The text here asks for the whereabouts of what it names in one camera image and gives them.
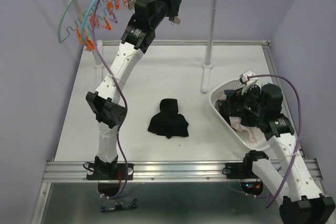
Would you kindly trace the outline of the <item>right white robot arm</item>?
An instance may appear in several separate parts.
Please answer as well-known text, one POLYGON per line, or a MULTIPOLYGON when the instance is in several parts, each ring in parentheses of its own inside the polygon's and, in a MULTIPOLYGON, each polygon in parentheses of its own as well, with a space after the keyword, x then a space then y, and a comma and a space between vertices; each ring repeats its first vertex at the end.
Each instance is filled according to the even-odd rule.
POLYGON ((243 126, 261 130, 285 174, 278 173, 265 152, 256 150, 246 153, 242 162, 226 163, 223 174, 228 179, 259 178, 279 205, 283 223, 327 223, 335 210, 335 202, 316 185, 295 148, 298 137, 281 112, 281 89, 266 84, 224 93, 226 99, 217 103, 220 112, 230 119, 237 116, 243 126))

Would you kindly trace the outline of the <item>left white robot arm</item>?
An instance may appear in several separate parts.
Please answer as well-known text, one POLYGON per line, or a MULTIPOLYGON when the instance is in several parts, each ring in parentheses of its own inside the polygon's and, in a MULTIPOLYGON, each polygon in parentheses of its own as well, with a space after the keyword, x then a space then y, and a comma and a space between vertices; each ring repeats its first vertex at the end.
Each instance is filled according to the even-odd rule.
POLYGON ((99 147, 93 163, 85 169, 99 178, 113 178, 118 169, 119 129, 128 106, 120 105, 125 97, 122 89, 133 68, 155 38, 155 30, 164 18, 178 16, 182 0, 135 0, 134 14, 121 37, 117 55, 101 84, 88 92, 86 101, 96 116, 99 147))

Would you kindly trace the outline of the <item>white perforated plastic basket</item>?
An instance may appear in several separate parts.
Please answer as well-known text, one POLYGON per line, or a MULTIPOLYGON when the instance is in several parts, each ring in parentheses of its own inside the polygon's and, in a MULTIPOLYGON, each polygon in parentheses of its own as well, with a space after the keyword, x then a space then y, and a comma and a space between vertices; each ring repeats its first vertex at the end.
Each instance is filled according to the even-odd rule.
POLYGON ((219 128, 224 131, 224 143, 232 153, 240 157, 252 150, 268 153, 270 146, 260 130, 255 131, 257 137, 254 137, 253 134, 248 131, 237 131, 231 127, 230 123, 225 121, 217 110, 216 101, 225 97, 224 91, 236 90, 242 87, 243 85, 240 81, 234 79, 219 84, 209 92, 208 108, 216 121, 216 125, 220 125, 219 128))

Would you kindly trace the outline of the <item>pink plastic bag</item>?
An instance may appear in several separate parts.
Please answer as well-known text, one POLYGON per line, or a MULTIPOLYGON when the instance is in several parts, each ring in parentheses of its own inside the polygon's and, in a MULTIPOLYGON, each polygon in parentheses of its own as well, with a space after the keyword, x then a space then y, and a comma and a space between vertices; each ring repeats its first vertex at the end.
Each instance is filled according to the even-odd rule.
POLYGON ((258 127, 244 126, 242 125, 241 118, 230 116, 229 117, 231 127, 239 133, 247 133, 248 139, 251 142, 258 142, 265 138, 263 132, 258 127))

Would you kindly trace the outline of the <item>white clothes rack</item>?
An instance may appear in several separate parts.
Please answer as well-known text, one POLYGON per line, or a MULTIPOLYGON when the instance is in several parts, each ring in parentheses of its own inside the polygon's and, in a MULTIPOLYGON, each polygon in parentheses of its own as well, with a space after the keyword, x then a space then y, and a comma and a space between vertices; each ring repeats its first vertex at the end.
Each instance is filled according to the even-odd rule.
MULTIPOLYGON (((68 2, 68 4, 66 5, 64 12, 59 20, 59 24, 58 24, 58 29, 57 29, 57 37, 58 37, 58 41, 59 43, 62 43, 63 40, 61 39, 61 35, 60 35, 60 31, 61 31, 61 26, 62 23, 64 21, 64 17, 66 15, 66 12, 68 11, 70 5, 72 4, 74 0, 70 0, 68 2)), ((99 0, 93 0, 92 2, 92 6, 95 5, 95 3, 98 1, 99 4, 99 0)), ((205 60, 203 63, 203 80, 202 80, 202 87, 201 87, 201 91, 203 93, 206 93, 208 91, 208 87, 209 87, 209 80, 210 80, 210 72, 211 72, 211 68, 212 68, 212 63, 211 63, 211 56, 212 56, 212 47, 213 47, 213 34, 214 34, 214 24, 215 24, 215 14, 216 14, 216 2, 217 0, 211 0, 211 13, 210 13, 210 18, 209 18, 209 29, 208 29, 208 40, 207 40, 207 48, 206 48, 206 55, 205 55, 205 60)), ((85 27, 86 24, 86 20, 87 20, 87 16, 85 16, 84 18, 82 18, 83 20, 82 25, 85 27)))

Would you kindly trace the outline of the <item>wooden trouser hanger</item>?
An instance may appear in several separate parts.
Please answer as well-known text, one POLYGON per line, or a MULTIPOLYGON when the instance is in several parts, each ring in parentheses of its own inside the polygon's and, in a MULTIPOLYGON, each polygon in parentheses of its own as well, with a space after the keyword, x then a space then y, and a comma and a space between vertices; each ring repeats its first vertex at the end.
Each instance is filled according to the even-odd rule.
POLYGON ((134 8, 135 1, 136 0, 123 0, 123 4, 128 10, 132 10, 134 8))

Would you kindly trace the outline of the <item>black eyeglasses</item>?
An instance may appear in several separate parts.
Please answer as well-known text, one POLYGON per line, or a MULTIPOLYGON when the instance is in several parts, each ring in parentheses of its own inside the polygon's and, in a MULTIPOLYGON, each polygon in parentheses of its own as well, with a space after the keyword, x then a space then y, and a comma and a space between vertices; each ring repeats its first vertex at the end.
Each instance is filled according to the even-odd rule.
POLYGON ((106 206, 102 206, 100 208, 100 212, 101 213, 105 213, 105 212, 116 212, 116 211, 125 211, 125 210, 129 210, 129 209, 135 209, 137 206, 137 199, 133 199, 131 201, 131 203, 129 205, 124 205, 124 204, 115 204, 114 207, 106 207, 106 206))

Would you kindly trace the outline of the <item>black shorts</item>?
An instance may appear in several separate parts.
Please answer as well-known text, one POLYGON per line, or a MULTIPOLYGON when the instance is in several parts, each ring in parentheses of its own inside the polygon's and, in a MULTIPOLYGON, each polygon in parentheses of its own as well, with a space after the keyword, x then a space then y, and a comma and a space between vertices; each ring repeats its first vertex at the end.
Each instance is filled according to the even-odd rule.
POLYGON ((227 102, 224 99, 218 99, 216 101, 216 105, 218 106, 218 111, 220 115, 228 124, 230 124, 229 117, 234 116, 241 118, 242 125, 244 126, 260 127, 257 117, 244 107, 242 98, 239 98, 239 105, 238 105, 239 115, 228 115, 227 102))
POLYGON ((159 113, 152 116, 148 132, 168 139, 172 137, 188 137, 189 123, 178 111, 177 99, 166 98, 161 100, 159 113))

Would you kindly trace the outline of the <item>navy underwear beige waistband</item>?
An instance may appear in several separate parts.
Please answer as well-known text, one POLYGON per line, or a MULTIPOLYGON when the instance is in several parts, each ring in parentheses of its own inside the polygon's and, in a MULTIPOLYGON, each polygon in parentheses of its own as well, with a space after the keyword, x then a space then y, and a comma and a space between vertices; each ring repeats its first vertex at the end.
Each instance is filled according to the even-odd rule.
POLYGON ((235 90, 225 90, 224 91, 224 94, 226 95, 226 96, 228 96, 228 95, 232 95, 232 94, 234 94, 235 93, 235 90))

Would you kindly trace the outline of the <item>aluminium mounting rail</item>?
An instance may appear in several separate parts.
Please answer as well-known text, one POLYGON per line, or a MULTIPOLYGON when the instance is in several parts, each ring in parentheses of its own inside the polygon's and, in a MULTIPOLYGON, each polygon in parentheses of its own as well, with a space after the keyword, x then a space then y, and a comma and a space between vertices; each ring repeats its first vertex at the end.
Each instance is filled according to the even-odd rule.
MULTIPOLYGON (((228 161, 135 162, 130 183, 226 182, 222 173, 228 161)), ((48 162, 44 183, 96 183, 87 179, 82 162, 48 162)))

